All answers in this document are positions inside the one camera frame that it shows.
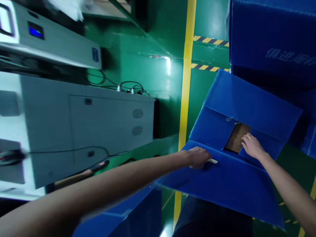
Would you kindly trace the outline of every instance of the white machine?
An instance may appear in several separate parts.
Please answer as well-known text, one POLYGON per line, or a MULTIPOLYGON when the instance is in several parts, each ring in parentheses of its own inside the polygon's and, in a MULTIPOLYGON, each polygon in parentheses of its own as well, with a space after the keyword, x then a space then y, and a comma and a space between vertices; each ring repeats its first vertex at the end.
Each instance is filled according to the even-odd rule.
POLYGON ((0 0, 0 49, 101 69, 97 43, 9 0, 0 0))
POLYGON ((145 95, 0 72, 0 102, 0 152, 26 154, 0 166, 4 198, 37 199, 43 186, 153 139, 145 95))

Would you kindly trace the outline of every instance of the human arm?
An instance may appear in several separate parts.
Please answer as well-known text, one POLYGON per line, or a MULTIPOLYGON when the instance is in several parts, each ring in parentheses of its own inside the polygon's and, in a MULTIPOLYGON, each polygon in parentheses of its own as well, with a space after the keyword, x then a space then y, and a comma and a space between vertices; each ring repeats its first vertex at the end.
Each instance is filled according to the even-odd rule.
POLYGON ((200 168, 210 158, 195 147, 116 167, 11 211, 0 218, 0 236, 71 236, 82 216, 108 208, 171 171, 200 168))
POLYGON ((242 139, 244 140, 242 145, 247 154, 259 160, 266 169, 285 204, 305 232, 309 236, 316 236, 316 202, 288 172, 265 152, 253 135, 247 133, 242 139))

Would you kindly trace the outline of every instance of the warning tape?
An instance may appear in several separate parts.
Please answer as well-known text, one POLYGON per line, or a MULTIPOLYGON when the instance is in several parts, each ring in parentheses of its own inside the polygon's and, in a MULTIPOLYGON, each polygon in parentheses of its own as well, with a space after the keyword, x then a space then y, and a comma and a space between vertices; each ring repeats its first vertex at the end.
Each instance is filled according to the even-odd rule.
MULTIPOLYGON (((214 66, 203 65, 203 64, 195 64, 195 63, 191 64, 191 68, 205 70, 205 71, 213 71, 213 72, 217 72, 220 69, 220 67, 214 67, 214 66)), ((221 68, 221 69, 229 72, 229 69, 227 68, 221 68)))
MULTIPOLYGON (((278 204, 279 204, 279 206, 284 206, 284 205, 285 205, 285 202, 279 202, 278 204)), ((290 220, 290 219, 284 219, 284 223, 297 224, 298 221, 292 221, 292 220, 290 220)))
POLYGON ((284 223, 297 224, 298 221, 292 221, 292 220, 289 220, 289 219, 284 219, 284 223))
POLYGON ((203 43, 210 43, 210 44, 229 47, 229 42, 221 40, 221 39, 213 39, 213 38, 202 37, 202 36, 194 36, 193 40, 198 41, 198 42, 203 42, 203 43))

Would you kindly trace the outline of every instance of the yellow floor line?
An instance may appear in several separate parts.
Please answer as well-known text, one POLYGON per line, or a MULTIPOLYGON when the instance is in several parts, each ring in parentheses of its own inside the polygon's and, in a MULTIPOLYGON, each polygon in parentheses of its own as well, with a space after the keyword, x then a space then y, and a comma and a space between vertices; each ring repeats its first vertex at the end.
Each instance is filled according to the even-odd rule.
MULTIPOLYGON (((186 30, 185 30, 184 54, 183 54, 183 78, 182 78, 182 96, 181 96, 178 150, 181 150, 184 147, 186 136, 187 136, 192 48, 193 48, 196 6, 197 6, 197 0, 188 0, 187 24, 186 24, 186 30)), ((173 230, 179 219, 179 215, 181 211, 181 197, 182 197, 181 192, 176 191, 175 200, 174 200, 173 230)))
MULTIPOLYGON (((310 192, 310 196, 312 197, 312 199, 315 200, 315 198, 316 198, 316 175, 315 175, 312 191, 310 192)), ((304 236, 305 236, 305 231, 301 227, 300 232, 299 232, 299 237, 304 237, 304 236)))

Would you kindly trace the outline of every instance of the forearm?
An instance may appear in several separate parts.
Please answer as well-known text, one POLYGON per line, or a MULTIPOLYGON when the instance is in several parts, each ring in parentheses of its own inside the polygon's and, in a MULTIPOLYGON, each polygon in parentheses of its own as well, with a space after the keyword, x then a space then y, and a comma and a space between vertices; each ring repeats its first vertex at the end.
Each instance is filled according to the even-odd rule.
POLYGON ((190 164, 186 151, 119 166, 57 190, 0 218, 0 236, 43 236, 66 227, 74 230, 79 219, 106 208, 155 179, 190 164))
POLYGON ((279 166, 268 153, 258 157, 281 197, 310 236, 316 236, 316 203, 308 193, 279 166))

